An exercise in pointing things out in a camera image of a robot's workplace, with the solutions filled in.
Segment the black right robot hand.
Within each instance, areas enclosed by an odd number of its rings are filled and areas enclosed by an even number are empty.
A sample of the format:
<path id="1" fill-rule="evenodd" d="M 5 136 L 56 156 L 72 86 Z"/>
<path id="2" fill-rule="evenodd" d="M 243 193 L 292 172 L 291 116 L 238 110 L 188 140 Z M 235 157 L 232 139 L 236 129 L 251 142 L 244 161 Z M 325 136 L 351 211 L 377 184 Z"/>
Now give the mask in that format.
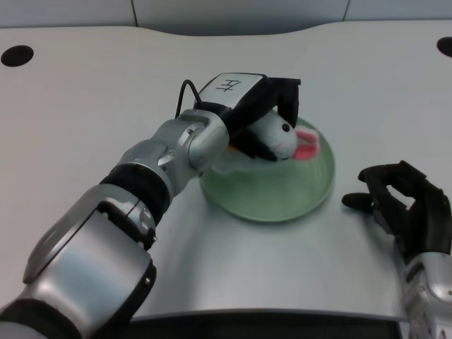
<path id="1" fill-rule="evenodd" d="M 443 190 L 405 161 L 363 169 L 366 193 L 346 194 L 342 204 L 373 215 L 395 242 L 404 262 L 423 253 L 451 252 L 451 205 Z"/>

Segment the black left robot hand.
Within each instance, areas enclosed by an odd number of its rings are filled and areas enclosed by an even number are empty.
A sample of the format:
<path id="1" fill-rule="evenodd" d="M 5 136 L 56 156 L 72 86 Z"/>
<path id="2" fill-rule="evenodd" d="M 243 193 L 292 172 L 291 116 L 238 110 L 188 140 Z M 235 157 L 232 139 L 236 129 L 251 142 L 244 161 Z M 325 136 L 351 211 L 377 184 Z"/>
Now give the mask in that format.
<path id="1" fill-rule="evenodd" d="M 237 150 L 252 158 L 275 162 L 276 154 L 249 127 L 275 107 L 278 115 L 294 127 L 298 117 L 300 85 L 301 80 L 297 78 L 221 73 L 201 89 L 194 109 L 217 114 L 227 127 L 230 145 Z"/>

